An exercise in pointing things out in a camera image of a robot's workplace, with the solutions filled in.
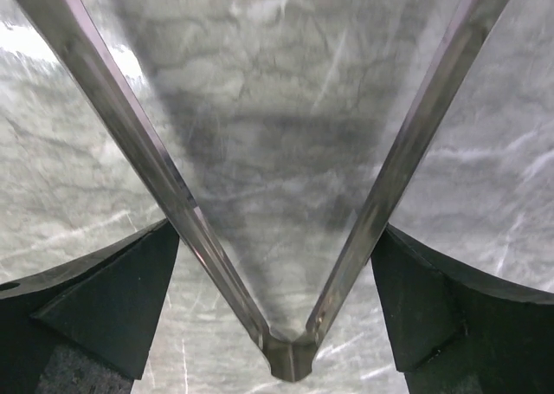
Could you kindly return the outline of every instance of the chrome rod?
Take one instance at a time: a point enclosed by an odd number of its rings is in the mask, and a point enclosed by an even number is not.
[[[96,110],[177,233],[262,348],[268,325],[81,0],[16,0]]]
[[[486,30],[472,21],[472,16],[480,6],[479,1],[460,1],[383,167],[308,318],[306,331],[314,334],[318,343],[329,331],[367,263],[450,102],[480,51]]]

